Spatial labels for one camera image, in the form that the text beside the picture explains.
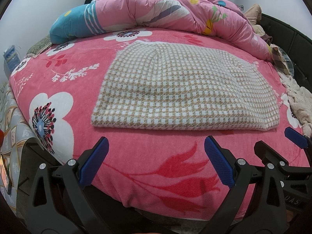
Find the patterned tablecloth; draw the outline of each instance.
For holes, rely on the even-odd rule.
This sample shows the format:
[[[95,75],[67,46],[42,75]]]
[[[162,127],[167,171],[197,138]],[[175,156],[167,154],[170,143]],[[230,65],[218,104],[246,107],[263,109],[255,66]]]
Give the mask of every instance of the patterned tablecloth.
[[[22,115],[9,85],[5,87],[4,97],[0,100],[0,129],[4,131],[4,141],[0,148],[0,153],[4,156],[4,162],[12,180],[10,195],[7,194],[1,178],[0,191],[16,214],[16,195],[21,166],[21,153],[27,139],[35,138],[35,134]]]

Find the metal bolt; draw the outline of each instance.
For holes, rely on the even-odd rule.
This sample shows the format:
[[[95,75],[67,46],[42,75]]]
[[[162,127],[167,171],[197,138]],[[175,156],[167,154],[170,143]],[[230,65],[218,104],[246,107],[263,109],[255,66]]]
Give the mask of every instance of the metal bolt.
[[[68,161],[68,165],[73,166],[76,164],[76,160],[75,159],[71,159]]]
[[[40,168],[41,170],[43,170],[44,168],[46,168],[46,164],[45,164],[45,163],[42,163],[41,165],[39,165],[39,168]]]
[[[246,164],[246,161],[244,159],[238,159],[237,162],[240,165],[245,165]]]
[[[268,163],[268,168],[272,170],[274,169],[274,165],[272,163]]]

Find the leather headboard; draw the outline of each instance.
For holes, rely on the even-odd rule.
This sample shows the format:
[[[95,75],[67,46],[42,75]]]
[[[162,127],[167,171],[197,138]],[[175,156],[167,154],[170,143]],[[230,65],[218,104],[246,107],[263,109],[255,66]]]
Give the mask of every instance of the leather headboard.
[[[273,44],[280,46],[294,64],[294,78],[312,92],[312,40],[292,26],[266,14],[258,22]]]

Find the plaid pillow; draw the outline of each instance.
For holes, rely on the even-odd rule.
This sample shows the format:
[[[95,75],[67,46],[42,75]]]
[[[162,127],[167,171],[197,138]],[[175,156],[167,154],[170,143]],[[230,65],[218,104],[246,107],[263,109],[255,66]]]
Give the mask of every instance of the plaid pillow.
[[[281,48],[271,44],[272,48],[272,59],[274,61],[274,65],[280,69],[281,72],[283,72],[286,75],[291,75],[288,64],[283,56],[283,53],[281,51]]]

